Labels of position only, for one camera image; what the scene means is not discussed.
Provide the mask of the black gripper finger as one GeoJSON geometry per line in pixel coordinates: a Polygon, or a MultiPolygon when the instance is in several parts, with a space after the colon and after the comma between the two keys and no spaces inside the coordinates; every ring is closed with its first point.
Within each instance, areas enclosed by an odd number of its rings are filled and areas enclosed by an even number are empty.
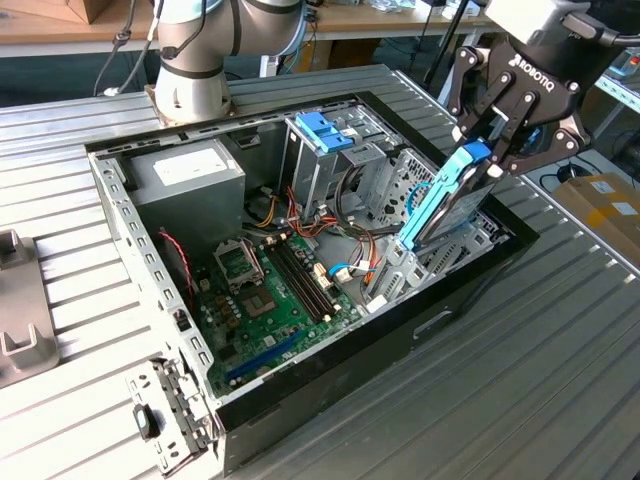
{"type": "Polygon", "coordinates": [[[575,95],[567,98],[562,105],[559,100],[543,100],[534,90],[526,91],[507,114],[508,121],[495,141],[486,174],[489,177],[523,174],[582,151],[590,143],[590,137],[577,114],[575,95]],[[524,152],[535,130],[553,125],[557,128],[550,140],[537,152],[524,152]]]}
{"type": "Polygon", "coordinates": [[[491,50],[461,47],[455,53],[447,110],[456,119],[456,140],[472,141],[489,124],[490,111],[514,83],[514,73],[489,72],[491,50]]]}

